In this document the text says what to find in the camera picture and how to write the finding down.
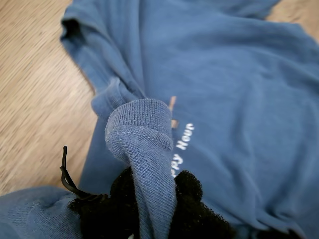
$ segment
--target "blue sweatshirt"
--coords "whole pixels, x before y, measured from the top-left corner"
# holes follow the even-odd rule
[[[75,0],[61,40],[99,117],[80,188],[108,193],[125,167],[104,140],[114,109],[176,96],[173,176],[194,173],[239,238],[270,228],[319,238],[319,47],[297,24],[264,21],[275,3]],[[1,205],[3,215],[13,204]]]

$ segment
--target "blue t-shirt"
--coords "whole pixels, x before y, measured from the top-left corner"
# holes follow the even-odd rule
[[[75,0],[61,40],[99,117],[80,188],[107,193],[125,167],[104,141],[114,109],[176,96],[173,175],[194,173],[242,238],[242,225],[319,238],[319,46],[263,20],[277,2]]]

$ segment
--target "black cord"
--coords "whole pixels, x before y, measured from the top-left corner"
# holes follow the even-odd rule
[[[83,192],[79,190],[74,182],[72,181],[68,171],[66,170],[66,153],[67,153],[67,147],[63,147],[63,156],[62,156],[62,166],[60,167],[62,171],[61,175],[61,182],[63,186],[69,190],[70,192],[74,193],[78,199],[80,200],[86,200],[86,201],[95,201],[95,200],[100,200],[103,201],[108,198],[107,194],[100,194],[100,195],[95,195],[95,194],[90,194]]]

